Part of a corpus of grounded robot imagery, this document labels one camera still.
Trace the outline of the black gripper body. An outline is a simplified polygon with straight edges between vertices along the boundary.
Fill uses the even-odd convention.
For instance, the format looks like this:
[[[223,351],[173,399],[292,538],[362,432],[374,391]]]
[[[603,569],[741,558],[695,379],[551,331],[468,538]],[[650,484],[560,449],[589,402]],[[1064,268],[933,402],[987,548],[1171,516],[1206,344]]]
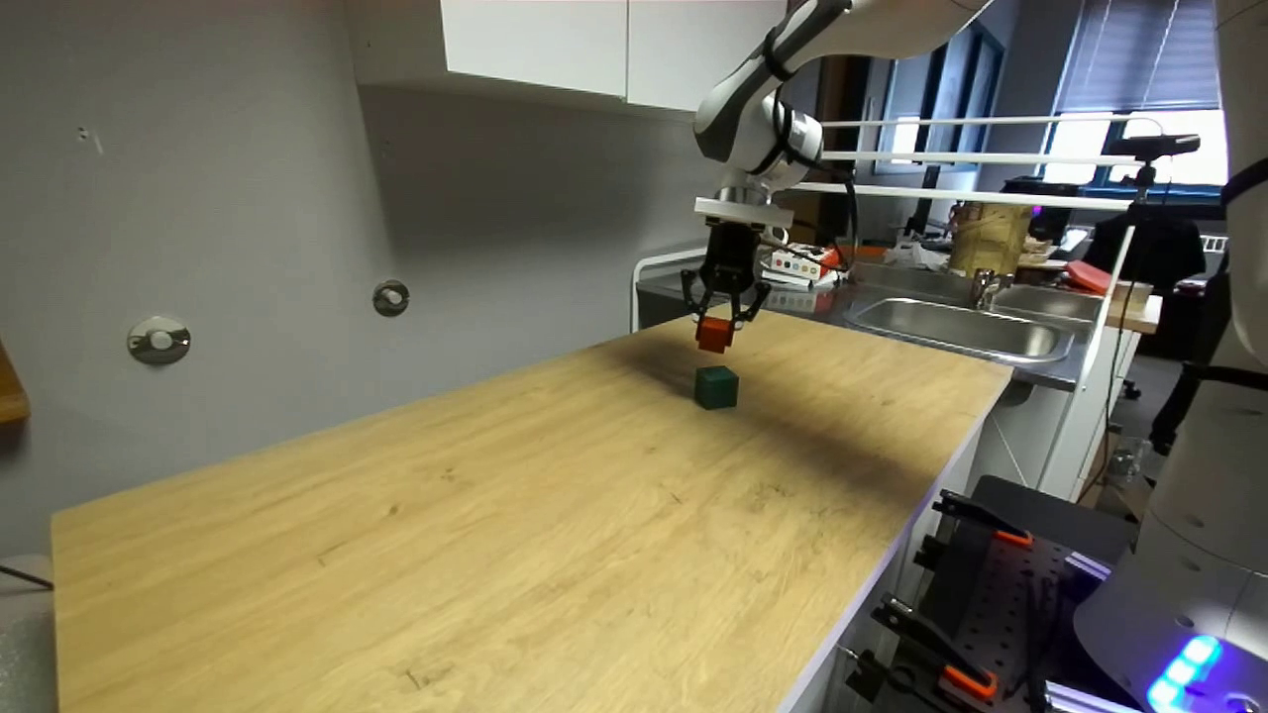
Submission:
[[[747,294],[758,281],[758,241],[760,233],[741,222],[719,222],[708,230],[703,281],[723,294]]]

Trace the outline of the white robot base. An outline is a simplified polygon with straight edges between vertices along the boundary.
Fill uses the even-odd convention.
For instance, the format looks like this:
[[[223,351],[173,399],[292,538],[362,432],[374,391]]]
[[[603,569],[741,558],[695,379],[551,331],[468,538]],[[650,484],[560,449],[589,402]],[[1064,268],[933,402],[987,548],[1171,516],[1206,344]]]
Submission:
[[[1268,0],[1218,0],[1234,318],[1135,548],[1073,610],[1147,713],[1268,713]]]

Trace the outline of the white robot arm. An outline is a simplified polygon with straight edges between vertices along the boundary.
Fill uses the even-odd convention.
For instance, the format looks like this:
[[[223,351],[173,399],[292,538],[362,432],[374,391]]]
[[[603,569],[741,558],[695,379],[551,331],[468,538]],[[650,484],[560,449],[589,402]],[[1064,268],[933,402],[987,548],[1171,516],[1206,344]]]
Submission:
[[[773,195],[797,186],[824,158],[824,125],[789,107],[780,87],[834,55],[902,60],[934,51],[987,9],[990,0],[801,0],[706,92],[695,112],[695,141],[725,171],[725,182],[695,200],[708,224],[698,268],[703,297],[695,299],[703,327],[732,327],[760,314],[769,286],[758,245],[794,224]]]

